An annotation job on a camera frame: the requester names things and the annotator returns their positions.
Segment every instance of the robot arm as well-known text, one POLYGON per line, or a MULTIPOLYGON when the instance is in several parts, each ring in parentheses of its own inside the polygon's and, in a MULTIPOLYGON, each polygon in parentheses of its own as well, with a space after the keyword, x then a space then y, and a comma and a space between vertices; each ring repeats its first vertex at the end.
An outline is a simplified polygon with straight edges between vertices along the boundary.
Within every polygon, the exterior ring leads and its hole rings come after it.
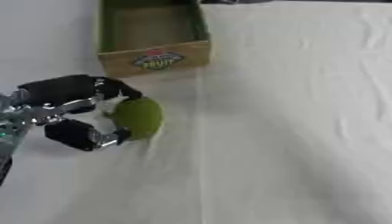
POLYGON ((0 185, 11 168, 13 152, 35 125, 44 126, 45 136, 54 141, 95 151, 152 136, 160 126, 161 112, 154 101, 120 80, 84 74, 34 81, 10 96, 0 94, 0 185), (102 134, 91 124, 64 117, 93 111, 97 102, 118 96, 127 99, 111 116, 121 126, 113 133, 102 134))

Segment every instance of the printed logo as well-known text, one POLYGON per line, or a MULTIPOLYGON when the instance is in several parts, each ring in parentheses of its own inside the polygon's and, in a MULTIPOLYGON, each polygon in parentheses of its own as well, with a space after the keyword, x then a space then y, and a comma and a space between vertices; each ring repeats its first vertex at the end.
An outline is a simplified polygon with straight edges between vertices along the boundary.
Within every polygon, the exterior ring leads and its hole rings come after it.
POLYGON ((161 50, 151 50, 146 55, 138 58, 133 63, 137 67, 142 67, 151 70, 163 70, 170 67, 177 62, 183 60, 185 57, 175 52, 163 52, 161 50))

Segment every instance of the table surface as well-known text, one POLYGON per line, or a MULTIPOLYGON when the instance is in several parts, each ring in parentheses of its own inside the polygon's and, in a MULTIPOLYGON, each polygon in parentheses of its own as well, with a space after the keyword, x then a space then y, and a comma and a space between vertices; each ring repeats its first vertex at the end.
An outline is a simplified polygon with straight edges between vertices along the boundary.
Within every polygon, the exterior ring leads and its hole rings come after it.
MULTIPOLYGON (((102 75, 96 7, 2 1, 2 91, 102 75)), ((35 129, 0 190, 2 223, 392 222, 392 6, 203 9, 210 66, 126 79, 163 105, 159 135, 85 153, 35 129)))

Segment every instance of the green ball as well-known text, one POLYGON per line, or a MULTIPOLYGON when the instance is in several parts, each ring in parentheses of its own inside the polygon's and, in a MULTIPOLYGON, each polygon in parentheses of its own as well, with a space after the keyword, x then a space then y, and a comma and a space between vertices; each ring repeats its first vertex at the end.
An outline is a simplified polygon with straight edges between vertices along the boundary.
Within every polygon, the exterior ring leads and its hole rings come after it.
POLYGON ((150 98, 119 103, 109 115, 115 125, 131 132, 130 140, 150 138, 158 132, 162 120, 162 109, 150 98))

